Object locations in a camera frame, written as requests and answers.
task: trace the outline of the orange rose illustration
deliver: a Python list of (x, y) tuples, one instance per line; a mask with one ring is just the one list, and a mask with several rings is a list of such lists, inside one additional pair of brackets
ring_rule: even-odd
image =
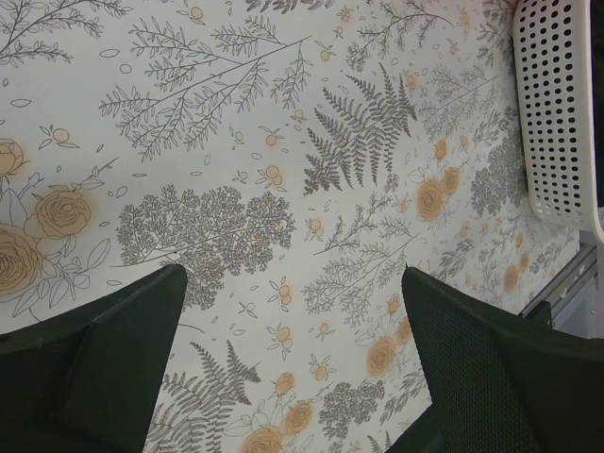
[(275, 393), (276, 394), (286, 394), (294, 387), (294, 376), (292, 373), (283, 373), (277, 379), (277, 383), (275, 384)]
[(308, 403), (299, 403), (287, 413), (280, 430), (285, 434), (296, 434), (310, 424), (311, 418), (312, 406)]
[(81, 193), (51, 192), (36, 205), (25, 231), (34, 238), (63, 238), (79, 233), (91, 220), (91, 209)]
[(15, 294), (31, 285), (41, 264), (31, 238), (20, 228), (0, 225), (0, 295)]
[(461, 174), (457, 168), (449, 168), (443, 176), (442, 187), (443, 192), (447, 195), (452, 195), (460, 187)]
[(520, 262), (518, 263), (518, 267), (520, 268), (520, 272), (526, 272), (530, 265), (530, 256), (528, 253), (525, 253), (520, 257)]
[(435, 220), (443, 208), (443, 189), (434, 179), (425, 180), (417, 191), (417, 210), (426, 222)]
[(275, 428), (259, 429), (245, 439), (241, 453), (279, 453), (282, 435)]
[(24, 164), (21, 146), (10, 139), (0, 139), (0, 177), (12, 176)]
[(409, 318), (406, 317), (396, 331), (396, 343), (399, 345), (406, 344), (411, 339), (411, 336), (411, 324), (409, 323)]
[(381, 378), (387, 374), (393, 367), (394, 358), (394, 342), (390, 338), (382, 338), (369, 350), (367, 355), (367, 370), (369, 374)]
[(516, 266), (510, 266), (503, 275), (503, 288), (506, 293), (511, 293), (518, 285), (518, 269)]

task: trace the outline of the floral wallpaper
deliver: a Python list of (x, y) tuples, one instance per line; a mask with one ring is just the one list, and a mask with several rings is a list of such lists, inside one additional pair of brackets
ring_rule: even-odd
[(178, 262), (145, 453), (384, 453), (429, 404), (417, 266), (520, 311), (515, 0), (0, 1), (0, 330)]

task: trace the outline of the white surface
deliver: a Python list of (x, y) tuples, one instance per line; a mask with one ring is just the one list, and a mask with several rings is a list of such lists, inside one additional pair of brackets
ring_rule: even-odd
[(589, 0), (524, 0), (512, 35), (530, 204), (545, 221), (602, 243)]

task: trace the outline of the small orange fruit illustration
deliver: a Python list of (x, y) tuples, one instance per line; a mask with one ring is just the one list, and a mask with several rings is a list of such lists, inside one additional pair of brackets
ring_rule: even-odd
[(59, 143), (65, 143), (69, 140), (69, 132), (65, 129), (55, 129), (53, 132), (53, 139)]
[(291, 333), (289, 327), (284, 327), (277, 332), (277, 339), (283, 343), (290, 338)]
[(323, 380), (327, 377), (327, 368), (323, 365), (319, 366), (317, 369), (316, 375), (314, 375), (317, 380)]
[(273, 134), (266, 136), (266, 144), (275, 146), (275, 144), (277, 144), (277, 136)]
[(204, 11), (202, 11), (198, 7), (192, 7), (191, 8), (191, 17), (193, 17), (194, 19), (197, 19), (197, 20), (203, 19), (204, 18)]
[(310, 229), (312, 231), (316, 231), (320, 227), (321, 227), (321, 221), (319, 219), (313, 219), (312, 222), (310, 222)]
[(275, 179), (277, 176), (279, 176), (279, 169), (275, 165), (271, 165), (266, 169), (266, 177)]

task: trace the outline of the leafy branch illustration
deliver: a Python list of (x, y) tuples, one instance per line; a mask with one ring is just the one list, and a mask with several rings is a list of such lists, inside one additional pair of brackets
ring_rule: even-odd
[(477, 109), (488, 114), (495, 101), (495, 88), (492, 85), (486, 94), (481, 93), (481, 89), (496, 78), (487, 78), (484, 68), (479, 65), (455, 76), (449, 68), (438, 64), (432, 70), (432, 84), (436, 86), (438, 103), (426, 100), (418, 109), (430, 139), (451, 137), (461, 120), (472, 117)]
[(155, 408), (144, 453), (199, 449), (220, 453), (223, 429), (233, 408), (251, 405), (244, 384), (260, 382), (256, 367), (244, 365), (230, 341), (226, 341), (226, 366), (199, 344), (191, 345), (201, 360), (203, 375), (164, 376), (161, 390), (171, 402)]
[(307, 155), (311, 168), (304, 173), (305, 194), (335, 187), (342, 189), (341, 174), (350, 188), (353, 176), (363, 184), (365, 166), (369, 160), (374, 184), (378, 183), (378, 170), (383, 161), (386, 172), (393, 169), (394, 147), (402, 132), (410, 137), (409, 117), (417, 120), (415, 107), (409, 102), (402, 75), (398, 76), (398, 90), (380, 63), (384, 92), (376, 84), (349, 75), (348, 78), (361, 90), (365, 104), (348, 96), (341, 97), (323, 89), (323, 94), (337, 115), (330, 116), (319, 109), (314, 114), (329, 134), (324, 139), (309, 128), (309, 136), (319, 156)]
[(433, 275), (441, 281), (453, 277), (460, 272), (468, 261), (468, 254), (475, 250), (474, 242), (465, 239), (457, 243), (455, 250), (444, 252), (441, 255), (440, 270)]
[(512, 107), (506, 107), (503, 114), (496, 109), (492, 109), (474, 131), (474, 149), (481, 143), (487, 146), (493, 145), (499, 139), (499, 133), (508, 130), (517, 115), (518, 113)]
[(369, 197), (367, 208), (359, 203), (355, 210), (357, 212), (354, 220), (350, 223), (348, 229), (342, 215), (338, 216), (338, 222), (335, 225), (333, 234), (327, 239), (325, 248), (315, 255), (329, 252), (336, 249), (340, 254), (353, 253), (361, 246), (360, 235), (362, 233), (371, 233), (379, 227), (375, 217), (379, 212), (384, 211), (393, 201), (393, 195), (398, 188), (398, 177), (388, 175), (386, 185), (382, 194), (373, 192)]
[[(8, 40), (0, 50), (0, 65), (10, 64), (17, 68), (25, 59), (45, 58), (49, 61), (71, 62), (72, 57), (59, 47), (58, 43), (47, 44), (36, 40), (27, 44), (24, 39), (30, 34), (53, 33), (56, 30), (83, 29), (88, 35), (98, 39), (104, 27), (98, 17), (89, 18), (78, 7), (88, 5), (93, 12), (104, 10), (108, 15), (120, 19), (132, 8), (122, 6), (120, 0), (58, 0), (45, 5), (34, 0), (7, 0), (0, 2), (0, 9), (8, 17), (0, 14), (0, 32), (8, 35)], [(34, 18), (35, 12), (41, 14)]]
[[(143, 159), (152, 159), (162, 149), (180, 143), (188, 150), (203, 148), (210, 133), (217, 133), (227, 107), (236, 106), (237, 113), (251, 111), (269, 86), (266, 75), (273, 67), (267, 66), (266, 60), (276, 53), (297, 48), (297, 58), (285, 67), (285, 78), (275, 77), (271, 90), (271, 97), (277, 102), (281, 97), (285, 109), (295, 107), (310, 77), (307, 69), (311, 63), (302, 54), (309, 37), (281, 42), (275, 26), (262, 16), (249, 17), (242, 26), (216, 29), (211, 35), (213, 49), (198, 39), (188, 40), (182, 28), (170, 23), (161, 26), (155, 18), (151, 21), (151, 25), (141, 20), (140, 25), (133, 26), (130, 33), (138, 41), (132, 52), (136, 57), (152, 59), (145, 73), (156, 79), (163, 94), (141, 93), (136, 87), (128, 93), (116, 87), (99, 107), (103, 116), (121, 114), (117, 126), (133, 147), (142, 149), (139, 154)], [(272, 50), (262, 53), (264, 46)], [(208, 72), (195, 81), (199, 70), (214, 63), (226, 69)]]
[(293, 11), (298, 3), (307, 5), (309, 11), (315, 11), (322, 6), (331, 8), (336, 0), (245, 0), (245, 3), (248, 5), (248, 11), (260, 8), (260, 12), (264, 12), (273, 7), (273, 10), (281, 11), (281, 14), (287, 14)]
[(381, 2), (381, 9), (389, 20), (388, 25), (370, 24), (359, 30), (364, 45), (352, 42), (348, 46), (346, 62), (353, 71), (362, 71), (365, 63), (371, 58), (371, 50), (385, 58), (390, 53), (391, 39), (396, 47), (405, 51), (407, 35), (417, 27), (417, 43), (421, 49), (428, 32), (437, 22), (444, 21), (453, 26), (446, 18), (426, 12), (416, 0), (405, 0), (401, 12), (394, 7), (394, 2)]
[(79, 257), (70, 259), (75, 249), (76, 236), (72, 235), (60, 251), (42, 260), (42, 279), (18, 297), (13, 318), (30, 310), (41, 300), (47, 300), (51, 309), (67, 294), (70, 294), (72, 300), (76, 300), (76, 290), (86, 290), (91, 286), (88, 273), (105, 261), (111, 250), (111, 242), (110, 239), (105, 239), (98, 243), (85, 264), (82, 264)]
[(514, 0), (483, 0), (482, 14), (486, 23), (480, 24), (478, 40), (484, 44), (478, 49), (478, 59), (489, 66), (495, 62), (495, 50), (503, 53), (506, 65), (512, 67), (512, 36), (510, 26), (516, 10)]
[[(384, 192), (389, 186), (395, 189), (395, 176), (389, 178)], [(336, 234), (332, 245), (342, 245), (349, 258), (341, 257), (331, 260), (324, 268), (323, 274), (302, 290), (309, 313), (331, 311), (339, 305), (347, 313), (344, 322), (357, 327), (371, 306), (371, 298), (376, 286), (384, 288), (394, 277), (402, 274), (407, 263), (405, 250), (417, 235), (411, 235), (409, 225), (400, 218), (386, 217), (374, 228), (373, 232), (383, 242), (363, 243), (353, 233), (349, 238)], [(399, 246), (387, 246), (386, 241), (392, 238), (407, 239)]]
[(158, 260), (187, 269), (185, 307), (213, 306), (226, 272), (254, 274), (273, 259), (272, 245), (290, 248), (294, 217), (289, 203), (271, 193), (241, 202), (232, 187), (197, 195), (173, 185), (148, 194), (120, 214), (118, 243), (125, 266)]
[(426, 386), (426, 379), (421, 369), (411, 371), (405, 375), (397, 395), (386, 401), (384, 412), (379, 417), (380, 424), (383, 425), (390, 421), (396, 413), (401, 413), (409, 400), (418, 396)]

